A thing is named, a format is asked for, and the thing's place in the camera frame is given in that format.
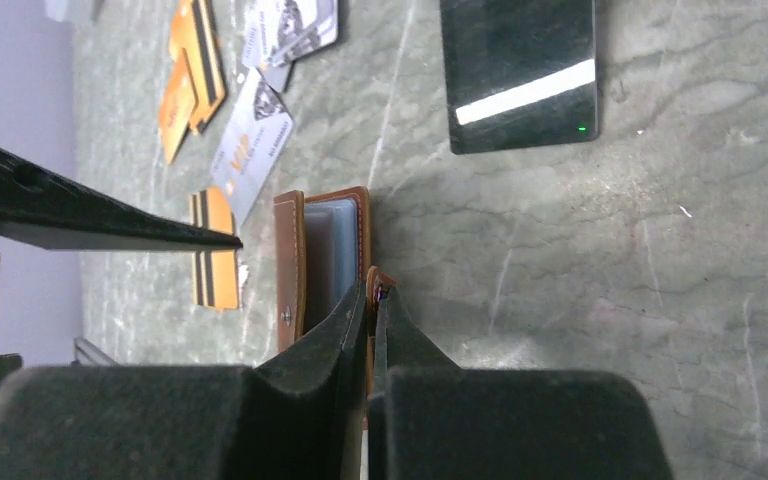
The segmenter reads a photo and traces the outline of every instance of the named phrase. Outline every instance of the marble surface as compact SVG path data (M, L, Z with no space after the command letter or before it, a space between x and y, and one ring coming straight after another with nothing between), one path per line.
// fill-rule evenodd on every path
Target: marble surface
M230 107L164 165L172 4L105 2L76 30L78 163L90 186L185 220ZM283 96L296 129L243 227L243 309L192 306L186 254L86 254L86 336L120 362L263 362L271 198L366 184L376 262L461 365L620 373L677 478L768 478L768 0L601 2L601 137L461 157L437 1L343 6L343 41ZM247 5L214 9L233 98Z

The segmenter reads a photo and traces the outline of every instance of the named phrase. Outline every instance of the marble vein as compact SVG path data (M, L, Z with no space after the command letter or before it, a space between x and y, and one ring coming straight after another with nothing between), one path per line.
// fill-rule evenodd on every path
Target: marble vein
M444 152L446 152L449 149L449 141L444 140L437 144L437 148L434 149L434 152L431 155L428 155L425 157L422 162L419 165L416 165L415 167L411 168L411 170L405 174L402 175L401 180L399 180L398 183L393 185L393 188L390 189L390 193L387 194L387 197L384 199L385 201L392 199L396 193L399 192L399 189L401 189L408 181L410 181L412 178L414 178L415 175L420 173L423 168L428 166L431 162L435 160L439 160Z
M493 327L496 325L496 316L499 313L499 305L501 304L502 285L505 283L505 276L508 274L508 266L511 264L511 257L513 256L513 247L508 249L508 253L505 254L504 260L502 260L502 267L499 270L499 275L496 278L496 295L490 302L490 325L488 332L493 333Z
M681 7L681 0L675 0L675 3L673 3L673 7L670 10L669 20L667 21L667 32L673 31L673 25L675 24L676 19L676 13L678 13L679 9ZM659 54L660 60L658 61L658 68L656 70L656 78L662 79L658 82L656 85L656 92L655 95L653 95L652 100L654 102L657 102L658 98L660 97L660 93L662 90L662 87L667 82L668 77L664 75L664 59L667 56L667 48L669 47L668 43L664 43L663 47L661 48L661 53Z
M755 408L755 425L753 426L753 433L755 435L755 450L758 458L761 457L761 436L763 435L761 427L761 399L758 396L758 384L755 376L755 362L752 359L752 346L749 344L750 335L752 333L749 327L749 320L752 316L749 310L749 302L752 300L752 293L746 295L743 299L743 350L746 353L746 376L749 381L749 386L752 389L752 400Z
M649 264L649 273L652 275L652 287L655 295L658 296L658 305L661 310L664 309L664 299L661 297L661 283L658 281L658 272L655 270L655 262L652 260L652 243L649 239L648 222L644 219L643 224L643 243L646 245L646 262Z
M402 30L402 38L399 40L399 49L396 51L396 65L393 67L393 77L390 80L390 93L387 96L387 103L384 105L384 114L381 118L381 130L378 132L378 140L375 142L375 152L372 154L372 163L369 166L369 177L366 180L367 188L372 187L372 182L375 180L375 170L378 168L378 159L381 156L381 151L384 150L387 126L390 124L390 110L393 106L393 98L397 91L396 86L398 85L397 80L399 78L399 70L402 66L402 57L405 54L405 46L408 43L408 32L410 31L411 23L413 23L413 13L415 8L416 0L410 0L410 6L405 15L405 26Z

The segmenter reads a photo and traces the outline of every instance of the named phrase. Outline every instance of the card holder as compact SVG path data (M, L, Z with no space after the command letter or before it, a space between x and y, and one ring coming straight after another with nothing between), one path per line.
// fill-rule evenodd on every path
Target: card holder
M274 213L278 350L284 351L366 279L372 265L369 192L353 187L305 198L291 191L275 197Z

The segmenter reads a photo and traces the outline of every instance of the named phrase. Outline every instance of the card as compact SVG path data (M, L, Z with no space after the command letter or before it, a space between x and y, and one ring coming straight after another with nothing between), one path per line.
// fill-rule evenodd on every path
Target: card
M210 172L245 222L293 129L293 119L257 69L249 71Z
M260 0L265 63L286 65L337 40L337 0Z
M255 12L258 16L262 16L263 12L258 10ZM276 92L283 92L287 88L287 79L290 77L290 70L293 68L292 63L280 66L272 66L263 61L262 55L262 39L263 29L261 28L262 21L258 18L255 21L249 21L246 25L246 46L243 49L243 55L241 62L244 66L252 69L256 68L260 71L263 79L266 83L272 87Z
M187 133L190 114L193 113L195 106L196 93L190 78L189 63L186 53L181 51L172 69L172 75L169 77L166 93L163 94L160 111L157 112L157 124L160 127L167 164L175 160L175 154Z
M190 131L199 135L225 99L216 40L216 28L208 0L181 0L169 29L169 55L180 61L186 54L196 105L190 115Z
M236 235L234 216L216 187L190 195L193 225ZM219 311L239 308L237 252L202 251L193 254L193 301Z

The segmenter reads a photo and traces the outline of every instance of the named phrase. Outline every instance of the white stripe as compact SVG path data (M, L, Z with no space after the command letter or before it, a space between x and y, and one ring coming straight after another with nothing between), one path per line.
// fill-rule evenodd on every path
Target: white stripe
M596 62L585 60L560 72L458 107L458 123L466 125L500 113L537 103L596 81Z

